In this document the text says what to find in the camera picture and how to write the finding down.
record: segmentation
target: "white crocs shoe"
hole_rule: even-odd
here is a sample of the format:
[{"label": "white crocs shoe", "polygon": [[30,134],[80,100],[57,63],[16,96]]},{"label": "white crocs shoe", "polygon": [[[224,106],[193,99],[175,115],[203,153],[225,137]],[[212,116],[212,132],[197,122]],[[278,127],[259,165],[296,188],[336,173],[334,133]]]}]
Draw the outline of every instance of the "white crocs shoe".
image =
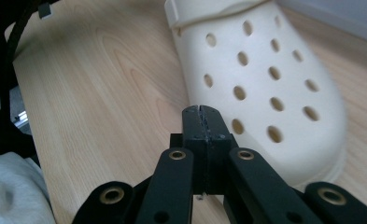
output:
[{"label": "white crocs shoe", "polygon": [[343,101],[274,1],[167,0],[165,10],[191,105],[215,107],[239,146],[294,188],[339,175]]}]

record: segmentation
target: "gray fabric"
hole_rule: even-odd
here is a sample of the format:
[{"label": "gray fabric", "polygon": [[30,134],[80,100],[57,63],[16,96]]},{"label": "gray fabric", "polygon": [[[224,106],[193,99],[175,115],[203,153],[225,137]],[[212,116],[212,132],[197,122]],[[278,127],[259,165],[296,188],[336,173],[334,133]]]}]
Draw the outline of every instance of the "gray fabric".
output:
[{"label": "gray fabric", "polygon": [[9,152],[0,156],[0,224],[55,223],[46,184],[31,159]]}]

